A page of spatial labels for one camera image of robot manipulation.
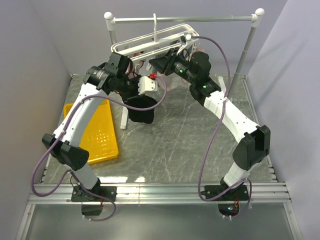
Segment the white clip hanger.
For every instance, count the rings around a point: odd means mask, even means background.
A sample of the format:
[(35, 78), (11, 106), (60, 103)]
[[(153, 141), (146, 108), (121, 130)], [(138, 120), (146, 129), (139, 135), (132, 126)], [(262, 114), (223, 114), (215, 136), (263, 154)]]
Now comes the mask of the white clip hanger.
[[(132, 61), (147, 60), (166, 53), (174, 41), (180, 40), (180, 34), (190, 33), (197, 35), (197, 37), (199, 36), (198, 32), (186, 23), (187, 20), (181, 17), (158, 17), (153, 14), (152, 17), (118, 18), (114, 17), (110, 12), (106, 12), (104, 18), (110, 34), (112, 43), (110, 51), (112, 53), (126, 56), (126, 53), (144, 51), (143, 55), (134, 57)], [(124, 41), (117, 41), (116, 25), (131, 23), (152, 23), (153, 31)]]

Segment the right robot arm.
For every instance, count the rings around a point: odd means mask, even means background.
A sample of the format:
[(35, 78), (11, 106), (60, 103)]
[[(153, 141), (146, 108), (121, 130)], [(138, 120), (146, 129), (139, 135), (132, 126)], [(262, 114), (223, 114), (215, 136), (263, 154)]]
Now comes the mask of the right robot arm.
[(252, 168), (269, 155), (271, 130), (244, 115), (210, 78), (208, 54), (196, 51), (186, 59), (178, 50), (170, 49), (164, 56), (149, 60), (149, 64), (160, 74), (177, 74), (186, 80), (190, 84), (192, 97), (219, 118), (218, 125), (226, 126), (234, 136), (237, 146), (232, 153), (233, 164), (220, 181), (219, 194), (209, 196), (202, 191), (198, 192), (204, 201), (220, 197), (233, 199)]

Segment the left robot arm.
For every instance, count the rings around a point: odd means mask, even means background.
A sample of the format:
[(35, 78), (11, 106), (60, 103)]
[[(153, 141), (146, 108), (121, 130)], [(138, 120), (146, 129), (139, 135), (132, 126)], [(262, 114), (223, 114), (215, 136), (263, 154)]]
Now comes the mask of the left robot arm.
[(42, 137), (47, 149), (45, 154), (51, 154), (67, 167), (89, 201), (96, 201), (102, 195), (102, 188), (88, 164), (89, 152), (80, 147), (80, 142), (88, 123), (110, 92), (128, 94), (133, 90), (129, 79), (132, 69), (132, 60), (116, 52), (110, 55), (108, 62), (91, 67), (67, 117), (52, 134)]

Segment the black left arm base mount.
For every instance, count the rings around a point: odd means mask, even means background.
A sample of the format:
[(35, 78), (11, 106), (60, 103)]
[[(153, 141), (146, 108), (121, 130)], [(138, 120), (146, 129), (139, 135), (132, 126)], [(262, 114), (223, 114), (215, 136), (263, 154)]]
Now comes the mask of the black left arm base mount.
[(92, 193), (99, 195), (99, 197), (87, 193), (80, 185), (73, 187), (73, 192), (71, 196), (72, 202), (100, 202), (104, 198), (107, 198), (111, 201), (116, 200), (117, 187), (116, 186), (100, 186), (98, 190), (92, 190)]

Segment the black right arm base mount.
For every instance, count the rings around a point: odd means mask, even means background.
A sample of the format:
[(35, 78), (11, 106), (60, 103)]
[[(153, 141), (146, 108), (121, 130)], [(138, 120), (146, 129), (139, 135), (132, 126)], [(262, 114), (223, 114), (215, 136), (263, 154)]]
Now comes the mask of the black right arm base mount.
[[(204, 190), (201, 191), (201, 195), (207, 200), (216, 197), (226, 190), (221, 185), (205, 185)], [(216, 201), (235, 202), (235, 201), (247, 201), (249, 200), (250, 191), (246, 185), (241, 185), (226, 192), (224, 195), (216, 199)]]

